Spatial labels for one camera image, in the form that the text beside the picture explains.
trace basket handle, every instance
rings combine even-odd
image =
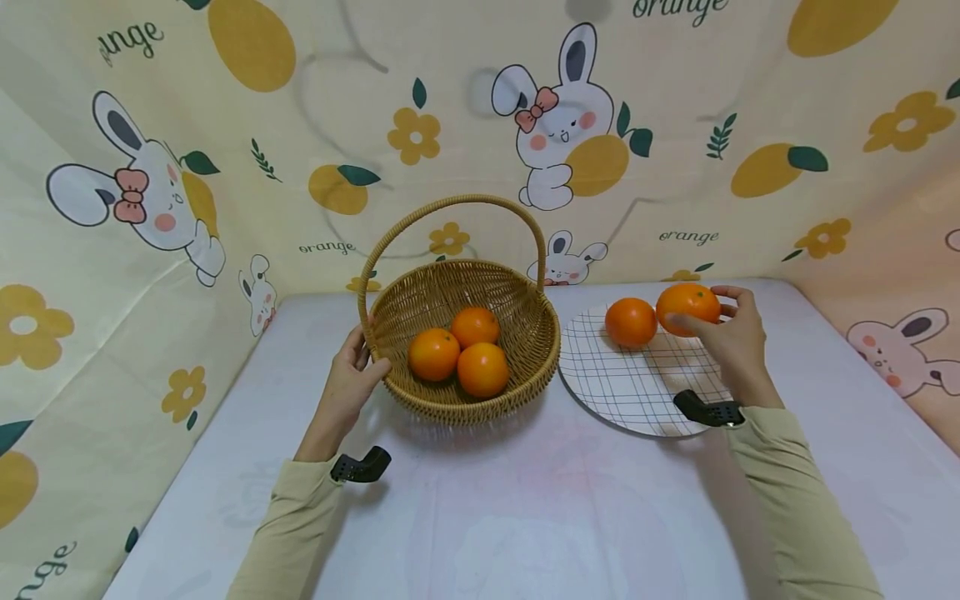
[[[521,208],[516,202],[484,194],[465,194],[463,196],[451,196],[437,200],[434,203],[418,208],[394,225],[383,236],[383,239],[373,247],[370,256],[367,258],[367,264],[364,265],[363,272],[360,274],[360,285],[357,290],[357,309],[360,312],[360,325],[363,326],[363,332],[367,338],[368,346],[372,346],[372,330],[370,327],[370,318],[367,313],[367,285],[370,282],[370,273],[373,272],[373,267],[376,266],[376,261],[380,258],[380,254],[387,249],[387,246],[389,246],[398,235],[415,222],[432,212],[437,212],[442,208],[447,208],[455,204],[494,204],[513,211],[516,216],[523,219],[523,222],[526,223],[530,231],[533,232],[534,240],[537,242],[537,291],[543,291],[543,279],[546,277],[546,242],[543,241],[543,232],[540,230],[540,226],[537,225],[537,221],[534,220],[529,212]]]

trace woven basket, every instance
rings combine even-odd
[[[380,254],[416,221],[455,204],[494,204],[513,211],[533,231],[537,241],[537,283],[488,260],[433,262],[401,276],[380,292],[367,315],[367,284]],[[557,370],[560,323],[543,293],[546,245],[533,217],[516,203],[495,196],[454,196],[436,201],[397,223],[367,259],[360,276],[357,308],[367,345],[374,360],[387,357],[393,368],[384,383],[411,411],[431,420],[469,425],[510,413],[536,397]],[[507,355],[510,381],[499,395],[477,400],[457,378],[430,383],[415,377],[407,366],[407,348],[418,333],[430,327],[449,328],[453,317],[467,306],[489,308],[500,321],[499,345]]]

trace fabric wall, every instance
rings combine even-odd
[[[0,2],[0,595],[99,597],[279,300],[355,290],[454,194],[527,205],[552,284],[798,283],[960,452],[957,22],[949,0]],[[469,256],[536,252],[454,207],[371,288]]]

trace yellow flower print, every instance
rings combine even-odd
[[[164,413],[173,413],[174,423],[186,419],[190,412],[204,401],[206,369],[194,367],[193,371],[177,369],[170,373],[170,394],[163,397],[160,409]]]
[[[870,126],[872,136],[863,152],[876,152],[893,145],[901,152],[913,152],[926,145],[926,139],[953,123],[956,113],[937,106],[937,94],[919,91],[897,104],[893,112],[884,112]]]
[[[420,157],[433,158],[440,153],[440,121],[432,114],[417,115],[412,108],[394,113],[395,130],[387,133],[390,145],[400,150],[400,162],[415,165]]]
[[[73,318],[47,308],[34,288],[15,283],[0,289],[0,367],[19,358],[28,369],[49,369],[63,353],[58,338],[71,333]]]
[[[464,251],[464,244],[470,241],[470,235],[460,231],[460,226],[456,223],[447,223],[443,229],[434,229],[430,232],[430,241],[432,253],[456,256]]]
[[[828,254],[839,254],[847,247],[843,236],[850,233],[850,221],[837,219],[833,223],[821,223],[797,240],[794,248],[806,248],[813,258],[825,258]]]
[[[699,280],[700,280],[699,273],[691,273],[687,269],[680,269],[679,271],[675,272],[672,276],[666,279],[661,279],[660,281],[699,281]]]
[[[380,287],[381,287],[381,286],[380,286],[380,283],[377,282],[377,281],[374,281],[373,279],[370,279],[369,281],[367,281],[367,291],[368,291],[368,292],[377,292],[377,291],[380,290]],[[350,280],[350,283],[347,284],[347,289],[350,290],[351,292],[354,292],[354,293],[355,293],[355,292],[359,292],[359,291],[360,291],[360,277],[354,277],[353,279],[351,279],[351,280]]]

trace person's left hand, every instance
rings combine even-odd
[[[358,325],[333,357],[320,404],[294,456],[295,461],[320,463],[337,453],[373,388],[390,372],[390,359],[381,358],[367,368],[369,361],[370,350]]]

